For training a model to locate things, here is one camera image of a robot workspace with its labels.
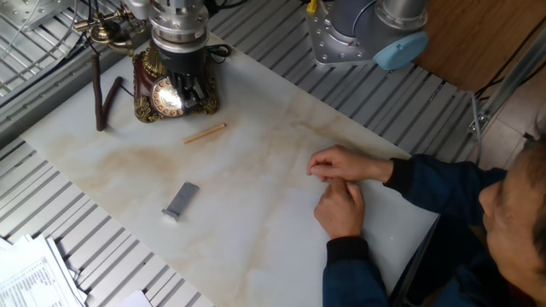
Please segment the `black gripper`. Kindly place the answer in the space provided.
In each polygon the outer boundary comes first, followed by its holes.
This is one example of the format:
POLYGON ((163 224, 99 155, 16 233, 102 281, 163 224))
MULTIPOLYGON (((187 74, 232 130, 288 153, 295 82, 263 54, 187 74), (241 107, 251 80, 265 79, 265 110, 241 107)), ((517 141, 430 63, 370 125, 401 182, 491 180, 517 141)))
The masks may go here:
POLYGON ((181 109, 188 112, 198 107, 207 98, 206 79, 203 77, 206 67, 206 49, 189 53, 164 51, 164 67, 182 102, 181 109))

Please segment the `person's right hand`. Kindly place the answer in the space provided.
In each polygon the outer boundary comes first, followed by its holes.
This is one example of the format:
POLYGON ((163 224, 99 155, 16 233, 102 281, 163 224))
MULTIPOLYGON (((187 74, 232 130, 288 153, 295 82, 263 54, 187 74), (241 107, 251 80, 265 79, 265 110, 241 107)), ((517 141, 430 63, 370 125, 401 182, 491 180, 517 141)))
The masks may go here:
POLYGON ((348 182, 376 180, 387 182, 393 173, 393 162, 375 159, 334 145, 314 153, 307 165, 306 174, 321 182, 340 178, 348 182))

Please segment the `person's left hand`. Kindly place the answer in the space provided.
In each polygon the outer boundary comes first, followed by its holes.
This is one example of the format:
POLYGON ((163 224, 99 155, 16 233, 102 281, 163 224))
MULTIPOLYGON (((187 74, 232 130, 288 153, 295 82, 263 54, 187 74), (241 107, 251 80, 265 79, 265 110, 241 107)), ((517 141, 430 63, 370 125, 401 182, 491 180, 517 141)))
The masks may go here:
POLYGON ((360 187, 331 178, 314 211, 315 219, 330 240, 359 237, 363 231, 365 201, 360 187))

